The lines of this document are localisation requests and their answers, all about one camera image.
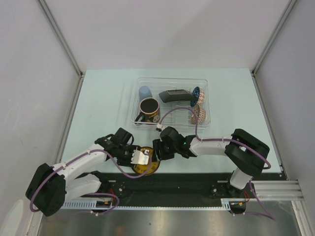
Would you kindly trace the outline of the round yellow black saucer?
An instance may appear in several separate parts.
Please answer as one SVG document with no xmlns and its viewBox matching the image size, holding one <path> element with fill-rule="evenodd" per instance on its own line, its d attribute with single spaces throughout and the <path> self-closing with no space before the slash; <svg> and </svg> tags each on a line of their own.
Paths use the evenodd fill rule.
<svg viewBox="0 0 315 236">
<path fill-rule="evenodd" d="M 156 158 L 153 148 L 151 148 L 151 147 L 141 147 L 140 150 L 142 152 L 148 151 L 150 153 L 151 158 L 152 158 L 152 163 L 151 163 L 151 165 L 149 165 L 149 164 L 147 164 L 147 165 L 136 164 L 131 169 L 136 174 L 139 174 L 139 175 L 143 174 L 146 171 L 147 171 L 146 176 L 154 174 L 158 170 L 158 168 L 160 166 L 160 161 L 158 161 L 158 159 Z"/>
</svg>

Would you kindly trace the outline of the red mug black handle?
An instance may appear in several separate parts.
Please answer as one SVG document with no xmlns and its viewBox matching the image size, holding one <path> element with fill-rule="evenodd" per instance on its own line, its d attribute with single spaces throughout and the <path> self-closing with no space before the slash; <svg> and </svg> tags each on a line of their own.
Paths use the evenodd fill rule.
<svg viewBox="0 0 315 236">
<path fill-rule="evenodd" d="M 140 113 L 135 121 L 157 123 L 160 121 L 159 102 L 152 97 L 143 99 L 139 105 Z"/>
</svg>

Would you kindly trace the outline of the white wire dish rack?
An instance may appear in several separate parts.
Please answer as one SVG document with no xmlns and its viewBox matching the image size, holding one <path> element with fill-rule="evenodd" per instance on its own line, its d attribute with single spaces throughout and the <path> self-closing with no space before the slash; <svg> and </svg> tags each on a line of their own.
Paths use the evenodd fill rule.
<svg viewBox="0 0 315 236">
<path fill-rule="evenodd" d="M 209 127 L 211 123 L 210 118 L 210 106 L 209 106 L 209 96 L 208 96 L 208 82 L 205 79 L 187 79 L 187 78 L 153 78 L 153 77 L 140 77 L 137 80 L 136 87 L 134 89 L 134 101 L 132 105 L 131 121 L 132 123 L 140 129 L 153 129 L 154 125 L 147 122 L 135 121 L 136 117 L 140 113 L 139 109 L 139 88 L 141 86 L 148 86 L 151 90 L 153 98 L 155 98 L 160 104 L 160 116 L 163 117 L 168 111 L 178 108 L 178 107 L 188 107 L 190 106 L 190 101 L 178 101 L 164 103 L 160 97 L 159 93 L 165 90 L 174 89 L 185 89 L 189 92 L 193 92 L 195 87 L 200 87 L 205 92 L 205 101 L 203 104 L 199 105 L 203 107 L 206 111 L 207 118 L 203 124 L 198 125 L 198 130 L 204 130 Z"/>
</svg>

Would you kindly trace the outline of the black square floral plate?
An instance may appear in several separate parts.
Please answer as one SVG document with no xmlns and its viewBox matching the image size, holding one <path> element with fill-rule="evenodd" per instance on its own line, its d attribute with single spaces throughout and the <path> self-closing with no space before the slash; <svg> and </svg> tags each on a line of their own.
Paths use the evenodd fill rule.
<svg viewBox="0 0 315 236">
<path fill-rule="evenodd" d="M 198 98 L 185 89 L 165 90 L 159 93 L 160 99 L 164 103 L 178 101 L 198 101 Z"/>
</svg>

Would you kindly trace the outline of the light blue cup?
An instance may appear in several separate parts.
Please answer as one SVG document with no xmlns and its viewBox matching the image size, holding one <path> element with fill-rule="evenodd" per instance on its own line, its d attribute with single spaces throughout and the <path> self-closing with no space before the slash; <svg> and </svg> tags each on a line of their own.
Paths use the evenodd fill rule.
<svg viewBox="0 0 315 236">
<path fill-rule="evenodd" d="M 141 86 L 139 88 L 139 101 L 141 102 L 142 100 L 146 98 L 152 98 L 152 93 L 151 90 L 148 86 Z"/>
</svg>

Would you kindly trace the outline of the blue triangle pattern bowl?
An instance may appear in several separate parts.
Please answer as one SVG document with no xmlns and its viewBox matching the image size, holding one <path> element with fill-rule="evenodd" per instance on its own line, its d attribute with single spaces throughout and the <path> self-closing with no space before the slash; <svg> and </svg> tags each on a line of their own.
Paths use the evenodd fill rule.
<svg viewBox="0 0 315 236">
<path fill-rule="evenodd" d="M 201 89 L 200 87 L 195 87 L 192 94 L 198 99 L 197 101 L 191 101 L 190 102 L 190 106 L 194 107 L 195 105 L 201 105 L 204 103 L 205 101 L 205 92 L 203 89 Z"/>
</svg>

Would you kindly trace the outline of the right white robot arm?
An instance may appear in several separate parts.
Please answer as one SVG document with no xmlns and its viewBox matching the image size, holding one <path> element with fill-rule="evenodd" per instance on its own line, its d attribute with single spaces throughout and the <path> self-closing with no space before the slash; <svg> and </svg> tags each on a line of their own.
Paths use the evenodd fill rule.
<svg viewBox="0 0 315 236">
<path fill-rule="evenodd" d="M 243 129 L 235 129 L 231 136 L 200 138 L 197 134 L 183 136 L 175 128 L 157 126 L 159 138 L 153 140 L 154 160 L 173 159 L 175 154 L 183 158 L 204 155 L 228 157 L 235 165 L 225 187 L 217 187 L 217 196 L 239 197 L 250 181 L 263 170 L 271 168 L 267 161 L 270 148 Z"/>
</svg>

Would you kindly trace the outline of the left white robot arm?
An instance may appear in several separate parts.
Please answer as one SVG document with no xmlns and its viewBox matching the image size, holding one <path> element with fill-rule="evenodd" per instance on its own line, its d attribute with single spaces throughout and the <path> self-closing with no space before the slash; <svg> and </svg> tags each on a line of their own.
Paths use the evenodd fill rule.
<svg viewBox="0 0 315 236">
<path fill-rule="evenodd" d="M 100 137 L 85 151 L 68 161 L 40 165 L 26 190 L 30 211 L 49 217 L 59 211 L 65 202 L 78 197 L 106 197 L 104 206 L 118 206 L 109 179 L 99 171 L 86 173 L 92 167 L 111 160 L 127 178 L 135 179 L 122 167 L 134 167 L 139 163 L 141 146 L 134 144 L 134 136 L 123 128 L 115 134 Z"/>
</svg>

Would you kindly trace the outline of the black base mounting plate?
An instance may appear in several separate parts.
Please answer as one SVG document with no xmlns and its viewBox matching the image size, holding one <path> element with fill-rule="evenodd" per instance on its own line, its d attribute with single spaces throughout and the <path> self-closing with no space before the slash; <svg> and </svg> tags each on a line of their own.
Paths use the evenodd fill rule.
<svg viewBox="0 0 315 236">
<path fill-rule="evenodd" d="M 218 207 L 222 199 L 252 199 L 247 185 L 238 197 L 217 196 L 217 187 L 225 187 L 231 174 L 152 174 L 138 179 L 119 173 L 95 171 L 102 185 L 100 192 L 118 196 L 121 207 Z"/>
</svg>

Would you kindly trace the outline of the aluminium frame rail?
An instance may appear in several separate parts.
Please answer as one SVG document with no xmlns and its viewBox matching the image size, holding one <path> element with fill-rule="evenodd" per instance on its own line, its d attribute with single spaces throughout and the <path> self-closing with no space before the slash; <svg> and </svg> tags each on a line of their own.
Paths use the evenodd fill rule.
<svg viewBox="0 0 315 236">
<path fill-rule="evenodd" d="M 303 194 L 297 180 L 253 181 L 256 195 L 263 201 L 300 201 Z"/>
</svg>

